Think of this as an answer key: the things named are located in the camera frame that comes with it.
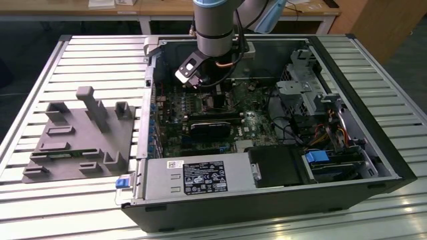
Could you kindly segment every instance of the power supply label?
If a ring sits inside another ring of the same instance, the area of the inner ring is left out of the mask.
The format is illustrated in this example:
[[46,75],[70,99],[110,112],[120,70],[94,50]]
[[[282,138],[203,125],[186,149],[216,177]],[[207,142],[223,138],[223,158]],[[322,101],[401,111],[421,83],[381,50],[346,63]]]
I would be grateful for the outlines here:
[[227,178],[223,161],[199,162],[183,165],[184,193],[187,195],[227,192]]

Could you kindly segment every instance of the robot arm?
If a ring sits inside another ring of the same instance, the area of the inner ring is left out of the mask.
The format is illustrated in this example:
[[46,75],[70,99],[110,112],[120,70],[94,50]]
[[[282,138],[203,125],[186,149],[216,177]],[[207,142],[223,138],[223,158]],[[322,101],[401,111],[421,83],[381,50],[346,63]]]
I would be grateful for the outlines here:
[[[286,7],[286,0],[192,0],[198,51],[195,51],[175,76],[188,87],[202,87],[198,69],[208,59],[222,59],[231,54],[234,25],[267,34],[272,31]],[[239,61],[227,64],[231,75]]]

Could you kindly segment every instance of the desk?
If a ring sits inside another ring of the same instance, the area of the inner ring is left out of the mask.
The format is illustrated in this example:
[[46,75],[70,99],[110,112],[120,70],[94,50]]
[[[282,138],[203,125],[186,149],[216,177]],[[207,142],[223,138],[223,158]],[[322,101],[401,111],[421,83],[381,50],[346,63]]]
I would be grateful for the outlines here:
[[[339,8],[311,0],[296,9],[302,11],[298,15],[286,8],[279,20],[320,22],[316,33],[327,34]],[[100,10],[88,9],[88,0],[0,0],[0,21],[139,21],[146,35],[152,34],[151,21],[191,21],[192,15],[192,0],[138,0],[134,6]]]
[[[150,21],[191,21],[194,16],[192,0],[143,0],[140,5],[140,28],[143,34],[152,34]],[[316,34],[327,34],[332,26],[335,17],[340,15],[339,8],[330,8],[323,0],[311,0],[307,4],[298,4],[296,9],[302,12],[296,14],[291,9],[283,10],[279,21],[315,21],[320,22]]]
[[88,0],[0,0],[0,21],[139,21],[142,3],[90,10]]

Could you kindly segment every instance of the aluminum extrusion table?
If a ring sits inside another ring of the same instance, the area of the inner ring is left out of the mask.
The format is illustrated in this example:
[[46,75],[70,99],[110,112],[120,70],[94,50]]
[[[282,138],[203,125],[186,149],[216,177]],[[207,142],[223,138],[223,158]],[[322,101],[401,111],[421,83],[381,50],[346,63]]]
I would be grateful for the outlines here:
[[[147,234],[115,202],[118,177],[23,184],[23,170],[48,117],[48,102],[82,108],[79,86],[92,85],[106,106],[139,107],[144,84],[146,36],[72,36],[58,43],[0,146],[0,239],[390,239],[427,232],[427,116],[356,39],[319,37],[418,180],[348,210]],[[130,171],[136,168],[136,110]]]

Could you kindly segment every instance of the floor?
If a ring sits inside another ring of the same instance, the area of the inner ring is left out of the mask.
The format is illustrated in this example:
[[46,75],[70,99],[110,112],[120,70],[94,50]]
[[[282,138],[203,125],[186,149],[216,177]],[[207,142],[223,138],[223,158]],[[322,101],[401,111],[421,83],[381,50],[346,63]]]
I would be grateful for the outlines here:
[[[180,33],[182,26],[170,29],[154,24],[158,34]],[[0,59],[14,74],[12,83],[0,88],[0,141],[26,101],[60,35],[140,34],[138,22],[51,22],[50,30],[39,22],[0,22]],[[419,107],[427,112],[427,17],[385,66]]]

